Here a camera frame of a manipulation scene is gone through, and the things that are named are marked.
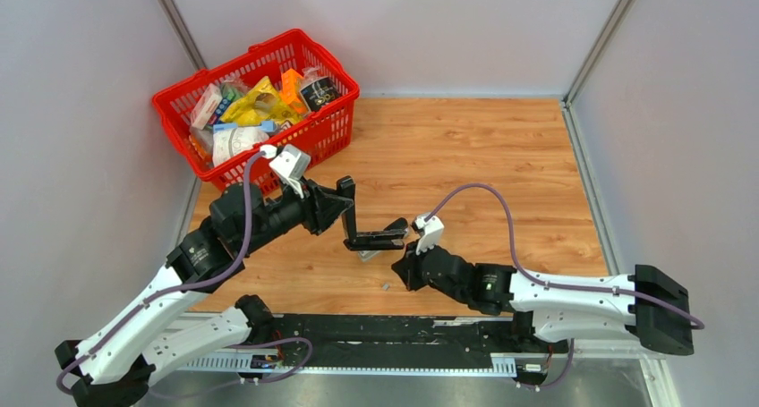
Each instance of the orange package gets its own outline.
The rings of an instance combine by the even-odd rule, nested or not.
[[[282,90],[279,91],[279,96],[298,114],[307,114],[308,107],[303,103],[298,92],[302,79],[303,76],[294,69],[282,73]]]

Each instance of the robotic arm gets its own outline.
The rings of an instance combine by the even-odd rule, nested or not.
[[[237,250],[248,257],[298,225],[320,235],[339,217],[349,250],[404,248],[403,218],[384,231],[357,231],[355,184],[349,176],[331,189],[303,178],[310,157],[299,149],[287,145],[277,153],[276,148],[264,146],[261,154],[280,177],[279,198],[264,199],[253,185],[246,200],[242,184],[228,187],[211,203],[210,216],[168,254],[166,264],[129,306],[88,339],[65,341],[55,349],[64,370],[59,388],[72,394],[78,406],[132,405],[150,386],[190,360],[230,345],[269,341],[274,317],[258,296],[250,295],[211,320],[159,337],[180,314],[244,269],[242,256],[235,258]],[[621,295],[625,290],[648,293],[687,312],[685,288],[654,267],[638,266],[633,276],[601,278],[525,275],[523,269],[470,264],[451,255],[438,246],[443,224],[435,216],[418,216],[413,228],[420,239],[409,243],[393,265],[410,290],[429,285],[484,314],[513,312],[525,335],[547,342],[637,336],[645,347],[658,352],[693,353],[691,326],[684,318]],[[609,292],[552,287],[560,284],[609,287]],[[78,377],[71,389],[63,385],[68,373]]]

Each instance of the white wall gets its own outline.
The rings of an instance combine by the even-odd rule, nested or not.
[[[376,95],[565,93],[617,0],[175,0],[209,66],[304,29]]]
[[[192,172],[149,100],[192,67],[156,0],[0,0],[0,18],[0,403],[73,405],[54,348],[177,235]]]
[[[576,104],[622,267],[653,264],[706,323],[672,359],[684,406],[756,405],[759,4],[637,0]]]

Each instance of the wooden surface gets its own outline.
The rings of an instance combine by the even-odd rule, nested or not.
[[[557,100],[360,99],[351,145],[306,174],[329,186],[345,175],[357,184],[359,231],[400,216],[411,221],[455,187],[486,182],[511,207],[523,265],[563,275],[607,273]],[[192,229],[218,194],[203,185]],[[489,192],[464,191],[439,216],[446,226],[441,245],[451,253],[511,264],[506,218]],[[255,293],[274,312],[478,315],[429,287],[406,291],[390,269],[400,250],[362,263],[343,238],[339,222],[319,237],[295,228],[246,259],[246,269],[195,310],[221,311]]]

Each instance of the yellow snack bag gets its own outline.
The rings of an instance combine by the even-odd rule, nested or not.
[[[264,76],[247,94],[229,105],[221,115],[221,122],[240,126],[258,126],[267,119],[277,125],[285,121],[292,124],[301,121],[301,116],[282,100],[268,76]]]

